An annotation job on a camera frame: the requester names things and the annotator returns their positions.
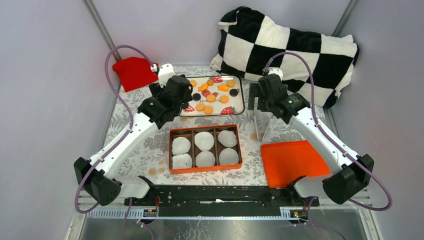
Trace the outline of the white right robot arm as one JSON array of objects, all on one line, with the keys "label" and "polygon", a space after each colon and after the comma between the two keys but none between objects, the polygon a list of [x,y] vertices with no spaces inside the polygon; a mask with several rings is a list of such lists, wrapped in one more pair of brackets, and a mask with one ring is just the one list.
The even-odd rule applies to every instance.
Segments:
[{"label": "white right robot arm", "polygon": [[292,181],[287,201],[301,205],[307,197],[326,196],[342,205],[370,183],[374,160],[344,146],[313,114],[310,103],[299,93],[288,94],[287,85],[273,73],[249,85],[248,109],[270,112],[298,131],[325,161],[330,172],[317,177],[300,176]]}]

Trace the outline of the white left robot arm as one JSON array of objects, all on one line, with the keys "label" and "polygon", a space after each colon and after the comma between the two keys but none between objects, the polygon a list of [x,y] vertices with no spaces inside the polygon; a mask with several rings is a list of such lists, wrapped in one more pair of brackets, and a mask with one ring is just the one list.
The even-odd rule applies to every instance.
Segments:
[{"label": "white left robot arm", "polygon": [[117,177],[117,172],[142,141],[188,107],[193,86],[184,75],[173,75],[165,86],[152,83],[149,89],[152,96],[143,100],[122,132],[90,159],[79,157],[74,162],[78,182],[74,205],[78,212],[83,212],[79,208],[81,190],[96,201],[95,206],[107,206],[118,197],[136,198],[144,206],[154,202],[151,182],[142,177]]}]

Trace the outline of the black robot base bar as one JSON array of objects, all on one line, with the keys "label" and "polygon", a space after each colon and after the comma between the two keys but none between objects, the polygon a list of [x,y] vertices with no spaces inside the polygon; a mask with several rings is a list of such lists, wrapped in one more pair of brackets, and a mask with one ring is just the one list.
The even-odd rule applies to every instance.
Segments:
[{"label": "black robot base bar", "polygon": [[152,206],[160,217],[276,217],[281,207],[306,208],[319,201],[290,188],[268,186],[157,185],[124,205]]}]

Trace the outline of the metal serving tongs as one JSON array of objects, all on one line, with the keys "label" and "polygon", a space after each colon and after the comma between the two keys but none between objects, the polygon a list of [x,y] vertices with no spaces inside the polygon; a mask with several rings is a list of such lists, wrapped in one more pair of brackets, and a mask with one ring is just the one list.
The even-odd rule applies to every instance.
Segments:
[{"label": "metal serving tongs", "polygon": [[256,136],[260,143],[264,141],[264,137],[267,133],[273,116],[274,115],[271,112],[264,112],[258,109],[253,110],[253,120],[255,124]]}]

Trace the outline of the orange cookie tin box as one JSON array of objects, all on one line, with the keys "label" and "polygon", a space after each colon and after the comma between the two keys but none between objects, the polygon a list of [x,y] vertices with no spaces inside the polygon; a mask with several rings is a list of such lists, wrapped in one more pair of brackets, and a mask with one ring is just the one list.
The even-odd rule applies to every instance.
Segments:
[{"label": "orange cookie tin box", "polygon": [[[230,147],[230,148],[237,151],[238,156],[239,156],[238,164],[220,165],[220,163],[219,163],[219,154],[221,153],[221,151],[223,149],[228,148],[228,147],[223,146],[218,141],[219,132],[224,131],[224,130],[234,132],[236,137],[237,137],[236,146]],[[214,166],[208,166],[208,167],[197,167],[196,166],[196,156],[202,151],[195,145],[195,135],[197,133],[200,133],[200,132],[209,132],[213,135],[214,146],[212,147],[211,150],[209,150],[209,152],[212,152],[215,156],[215,165]],[[188,154],[192,158],[192,167],[191,168],[172,169],[172,157],[175,156],[175,155],[172,154],[172,142],[177,137],[185,137],[191,143],[191,147],[190,147],[190,150],[188,152]],[[232,169],[241,168],[242,164],[243,164],[243,160],[242,160],[242,155],[241,155],[240,140],[239,140],[239,135],[238,135],[238,127],[237,127],[236,124],[177,128],[177,129],[172,129],[169,132],[168,166],[169,166],[170,172],[172,174],[188,174],[188,173],[196,173],[196,172],[211,172],[211,171],[232,170]]]}]

